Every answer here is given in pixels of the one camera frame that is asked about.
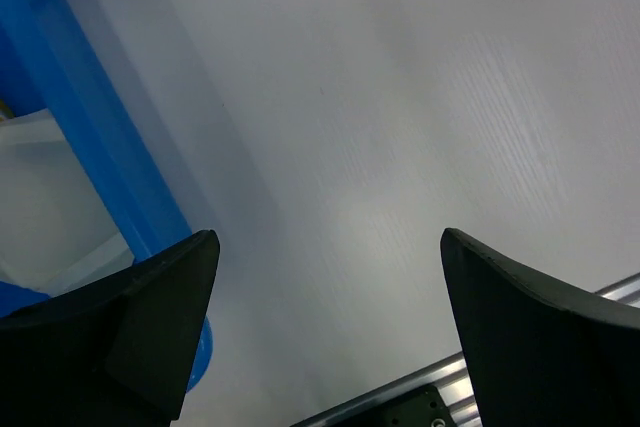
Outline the pale green bra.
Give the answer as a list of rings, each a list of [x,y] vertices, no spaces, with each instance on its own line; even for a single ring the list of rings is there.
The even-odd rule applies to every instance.
[[[2,121],[2,280],[57,296],[133,262],[51,113]]]

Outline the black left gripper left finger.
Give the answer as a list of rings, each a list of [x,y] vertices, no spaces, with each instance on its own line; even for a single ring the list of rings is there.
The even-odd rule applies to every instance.
[[[180,416],[220,254],[201,230],[1,320],[4,426],[168,426]]]

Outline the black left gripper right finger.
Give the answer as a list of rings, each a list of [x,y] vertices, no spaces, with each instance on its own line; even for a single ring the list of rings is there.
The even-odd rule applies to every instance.
[[[483,425],[638,425],[638,309],[459,229],[444,230],[440,252]]]

